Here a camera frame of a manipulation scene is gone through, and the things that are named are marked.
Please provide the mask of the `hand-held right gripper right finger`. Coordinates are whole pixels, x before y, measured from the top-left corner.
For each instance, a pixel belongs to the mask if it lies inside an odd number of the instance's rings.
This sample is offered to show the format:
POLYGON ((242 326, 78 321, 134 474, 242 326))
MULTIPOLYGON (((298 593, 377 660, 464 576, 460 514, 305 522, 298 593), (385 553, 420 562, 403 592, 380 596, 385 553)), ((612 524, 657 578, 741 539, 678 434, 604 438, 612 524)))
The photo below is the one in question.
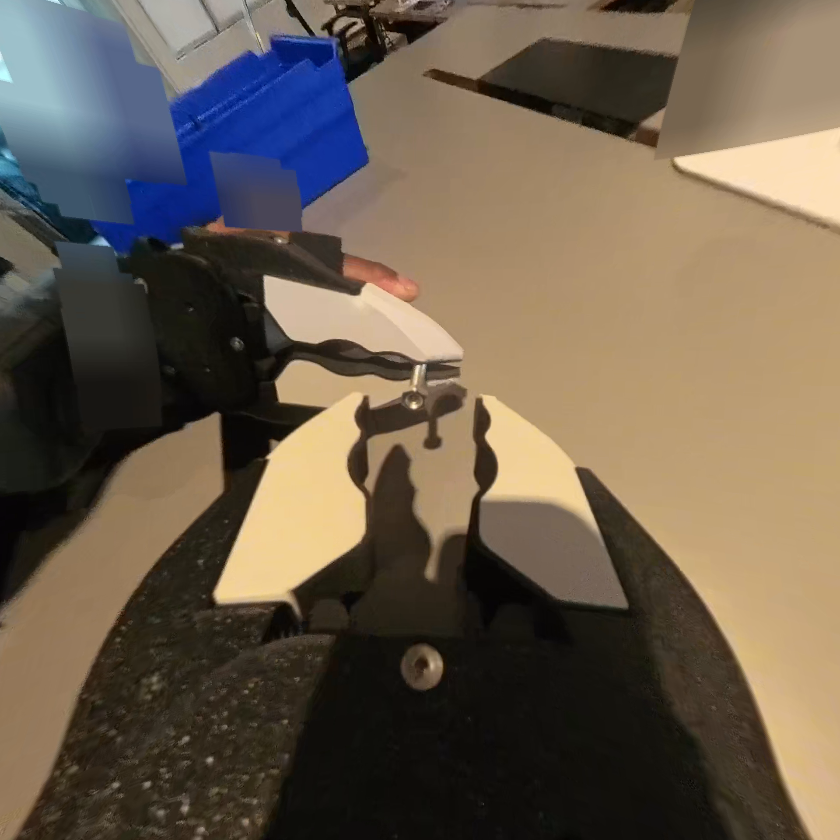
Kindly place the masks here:
POLYGON ((492 395, 476 399, 476 536, 501 569, 563 605, 629 602, 570 456, 492 395))

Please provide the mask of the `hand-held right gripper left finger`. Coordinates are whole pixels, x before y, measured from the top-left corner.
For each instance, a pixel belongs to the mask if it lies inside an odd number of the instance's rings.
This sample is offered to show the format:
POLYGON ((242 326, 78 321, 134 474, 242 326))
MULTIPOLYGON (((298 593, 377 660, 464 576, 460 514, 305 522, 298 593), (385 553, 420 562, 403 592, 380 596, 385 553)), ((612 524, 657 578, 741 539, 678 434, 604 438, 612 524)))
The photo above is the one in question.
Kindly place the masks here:
POLYGON ((369 399, 353 392, 276 446, 213 589, 220 607, 275 606, 305 623, 372 584, 369 399))

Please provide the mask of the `person's left forearm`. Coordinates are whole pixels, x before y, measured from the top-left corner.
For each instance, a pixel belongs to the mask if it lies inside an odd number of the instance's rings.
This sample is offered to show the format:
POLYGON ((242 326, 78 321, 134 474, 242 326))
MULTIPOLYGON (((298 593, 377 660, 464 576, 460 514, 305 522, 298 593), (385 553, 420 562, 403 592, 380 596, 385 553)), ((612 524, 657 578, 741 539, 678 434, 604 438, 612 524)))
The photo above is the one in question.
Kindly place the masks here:
POLYGON ((2 259, 2 497, 99 487, 132 452, 219 413, 174 381, 162 398, 158 427, 86 432, 53 269, 27 279, 2 259))

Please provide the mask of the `person's left hand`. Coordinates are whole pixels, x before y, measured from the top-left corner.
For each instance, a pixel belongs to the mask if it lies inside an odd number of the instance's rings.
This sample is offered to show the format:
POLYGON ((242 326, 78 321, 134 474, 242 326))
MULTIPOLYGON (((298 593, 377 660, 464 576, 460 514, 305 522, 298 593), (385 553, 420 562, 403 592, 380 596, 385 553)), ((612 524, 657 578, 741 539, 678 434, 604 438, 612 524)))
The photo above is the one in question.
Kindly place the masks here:
POLYGON ((417 284, 381 262, 355 255, 343 255, 343 275, 349 279, 381 288, 406 302, 417 299, 417 284))

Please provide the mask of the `blue plastic bin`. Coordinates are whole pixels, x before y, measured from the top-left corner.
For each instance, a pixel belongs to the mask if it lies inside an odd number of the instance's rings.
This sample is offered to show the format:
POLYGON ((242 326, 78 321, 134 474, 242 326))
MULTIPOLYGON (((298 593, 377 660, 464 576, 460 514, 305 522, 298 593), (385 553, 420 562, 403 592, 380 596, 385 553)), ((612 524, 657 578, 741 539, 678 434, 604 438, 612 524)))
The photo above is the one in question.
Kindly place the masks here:
POLYGON ((137 237, 172 244, 182 228, 222 216, 211 153, 278 160, 296 173, 304 207, 369 161, 332 38, 272 36, 265 54, 246 51, 172 100, 170 113, 186 184, 128 181, 133 224, 91 222, 117 252, 137 237))

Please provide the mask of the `black desk mat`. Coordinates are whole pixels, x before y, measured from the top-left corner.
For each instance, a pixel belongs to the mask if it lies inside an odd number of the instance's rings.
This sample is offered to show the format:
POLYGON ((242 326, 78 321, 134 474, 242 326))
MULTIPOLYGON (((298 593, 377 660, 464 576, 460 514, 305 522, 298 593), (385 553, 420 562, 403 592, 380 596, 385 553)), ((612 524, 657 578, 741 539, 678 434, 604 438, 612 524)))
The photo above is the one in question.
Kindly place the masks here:
POLYGON ((636 127, 664 110, 676 67, 675 56, 541 38, 479 82, 636 127))

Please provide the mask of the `white sign stand base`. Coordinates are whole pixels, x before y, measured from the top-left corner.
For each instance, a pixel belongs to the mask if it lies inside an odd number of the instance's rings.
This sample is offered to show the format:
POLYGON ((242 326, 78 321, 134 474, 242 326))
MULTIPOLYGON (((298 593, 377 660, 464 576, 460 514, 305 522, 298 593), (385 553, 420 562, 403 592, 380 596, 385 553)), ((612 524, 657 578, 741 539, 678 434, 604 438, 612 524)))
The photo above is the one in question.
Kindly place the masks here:
POLYGON ((682 174, 839 229, 839 129, 671 161, 682 174))

